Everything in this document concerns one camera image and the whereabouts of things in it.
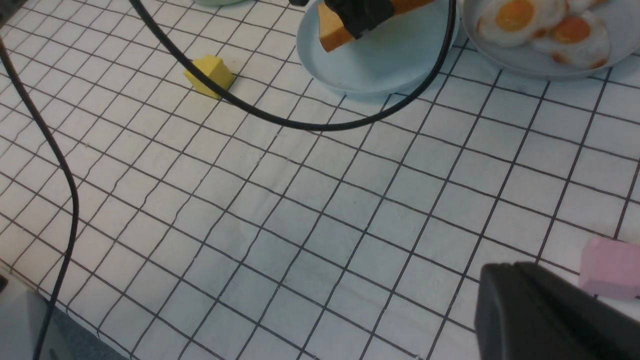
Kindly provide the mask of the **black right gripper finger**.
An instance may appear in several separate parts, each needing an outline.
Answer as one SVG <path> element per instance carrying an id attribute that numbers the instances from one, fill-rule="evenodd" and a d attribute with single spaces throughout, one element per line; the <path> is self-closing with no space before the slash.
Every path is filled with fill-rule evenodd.
<path id="1" fill-rule="evenodd" d="M 637 360 L 639 322 L 532 262 L 480 272 L 474 328 L 482 360 Z"/>

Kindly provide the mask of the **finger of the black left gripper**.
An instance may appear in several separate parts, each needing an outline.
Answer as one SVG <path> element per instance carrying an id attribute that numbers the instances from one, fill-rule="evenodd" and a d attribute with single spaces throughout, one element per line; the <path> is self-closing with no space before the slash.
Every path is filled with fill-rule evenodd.
<path id="1" fill-rule="evenodd" d="M 361 39 L 363 33 L 374 30 L 394 16 L 394 6 L 390 0 L 325 0 L 325 4 L 357 40 Z"/>

